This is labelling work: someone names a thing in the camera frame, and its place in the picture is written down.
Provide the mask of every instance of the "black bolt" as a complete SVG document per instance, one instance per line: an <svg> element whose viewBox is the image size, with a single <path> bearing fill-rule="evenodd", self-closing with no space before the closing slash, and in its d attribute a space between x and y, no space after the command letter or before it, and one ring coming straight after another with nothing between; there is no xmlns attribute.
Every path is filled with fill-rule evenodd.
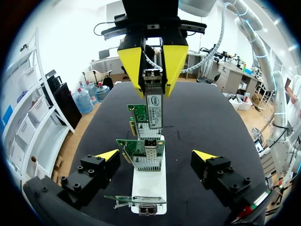
<svg viewBox="0 0 301 226"><path fill-rule="evenodd" d="M218 176L222 176L223 174L224 174L224 171L222 171L222 170L217 171Z"/></svg>
<svg viewBox="0 0 301 226"><path fill-rule="evenodd" d="M34 192L33 195L34 195L35 198L39 197L39 193L38 192Z"/></svg>
<svg viewBox="0 0 301 226"><path fill-rule="evenodd" d="M83 171L83 169L84 169L84 168L83 168L82 166L78 166L78 167L77 167L77 171L78 171L78 172Z"/></svg>
<svg viewBox="0 0 301 226"><path fill-rule="evenodd" d="M229 172L233 172L234 171L234 168L232 166L228 167L228 171Z"/></svg>
<svg viewBox="0 0 301 226"><path fill-rule="evenodd" d="M88 170L88 174L89 174L89 176L92 176L94 174L94 170L93 169L89 169Z"/></svg>
<svg viewBox="0 0 301 226"><path fill-rule="evenodd" d="M67 177L62 176L62 177L61 177L61 182L62 182L62 184L67 183Z"/></svg>
<svg viewBox="0 0 301 226"><path fill-rule="evenodd" d="M48 189L46 187L43 187L42 192L46 192L46 191L48 191Z"/></svg>
<svg viewBox="0 0 301 226"><path fill-rule="evenodd" d="M248 185L251 183L251 178L245 178L244 179L244 184Z"/></svg>
<svg viewBox="0 0 301 226"><path fill-rule="evenodd" d="M237 184L232 184L231 189L233 191L237 191L239 189L239 186Z"/></svg>
<svg viewBox="0 0 301 226"><path fill-rule="evenodd" d="M75 191L80 191L80 190L81 190L80 184L79 184L79 183L75 183L75 184L73 185L73 189L74 189Z"/></svg>

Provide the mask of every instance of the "black mat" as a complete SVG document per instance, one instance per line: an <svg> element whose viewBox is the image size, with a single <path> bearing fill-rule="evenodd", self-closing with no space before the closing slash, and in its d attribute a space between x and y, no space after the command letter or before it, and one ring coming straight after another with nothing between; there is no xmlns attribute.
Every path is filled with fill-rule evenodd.
<svg viewBox="0 0 301 226"><path fill-rule="evenodd" d="M87 154L120 148L116 138L133 138L127 104L145 103L130 82L117 85L106 97L83 135L71 171ZM115 225L222 225L230 210L212 191L206 191L190 167L193 149L231 159L233 167L252 179L264 181L253 141L238 113L219 89L210 84L178 82L163 103L162 134L166 140L167 214L140 217L128 207L113 209L107 195L131 195L133 167L120 155L121 166L106 190L101 190L84 213Z"/></svg>

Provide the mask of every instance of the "white cable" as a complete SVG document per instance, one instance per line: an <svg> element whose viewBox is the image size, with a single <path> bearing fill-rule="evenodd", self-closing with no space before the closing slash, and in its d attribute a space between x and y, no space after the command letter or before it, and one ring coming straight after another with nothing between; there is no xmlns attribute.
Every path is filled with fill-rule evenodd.
<svg viewBox="0 0 301 226"><path fill-rule="evenodd" d="M239 12L238 10L234 7L233 4L231 4L230 2L225 2L222 6L222 27L221 27L221 33L220 33L220 37L219 37L219 40L217 42L217 44L215 45L215 47L212 49L212 51L199 63L197 63L196 65L190 67L190 68L187 68L187 69L184 69L184 70L181 70L181 73L189 73L189 72L192 72L193 70L195 69L198 69L201 65L203 65L204 63L206 63L208 60L210 60L212 58L212 56L217 52L217 49L219 48L219 46L221 45L221 42L222 42L222 38L223 38L223 35L224 35L224 28L225 28L225 17L226 17L226 9L228 6L232 6L234 8L234 10L236 11L238 17L239 17L239 20L244 28L244 30L247 32L247 29L245 28L245 25L243 24L243 21L242 21L242 18L240 17L239 15ZM154 62L152 62L148 57L147 55L145 54L145 57L146 57L146 61L152 65L154 68L157 68L157 69L162 69L162 67L160 67L159 65L155 64Z"/></svg>

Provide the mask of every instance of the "red component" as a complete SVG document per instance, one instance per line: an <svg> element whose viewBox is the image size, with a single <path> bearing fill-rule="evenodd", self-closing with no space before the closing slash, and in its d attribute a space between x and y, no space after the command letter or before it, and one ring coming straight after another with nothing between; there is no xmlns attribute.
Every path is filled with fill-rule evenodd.
<svg viewBox="0 0 301 226"><path fill-rule="evenodd" d="M241 211L237 218L243 218L244 216L248 216L252 213L253 209L250 206L245 206L244 210Z"/></svg>
<svg viewBox="0 0 301 226"><path fill-rule="evenodd" d="M251 208L251 206L246 206L245 207L245 213L246 215L250 215L253 212L253 209Z"/></svg>

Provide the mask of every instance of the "intel logo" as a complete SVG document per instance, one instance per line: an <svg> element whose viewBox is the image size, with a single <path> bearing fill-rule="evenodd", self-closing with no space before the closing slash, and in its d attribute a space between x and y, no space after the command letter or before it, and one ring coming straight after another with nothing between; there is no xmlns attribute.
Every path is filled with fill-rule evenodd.
<svg viewBox="0 0 301 226"><path fill-rule="evenodd" d="M157 97L152 97L151 98L151 103L155 106L159 105L159 99Z"/></svg>

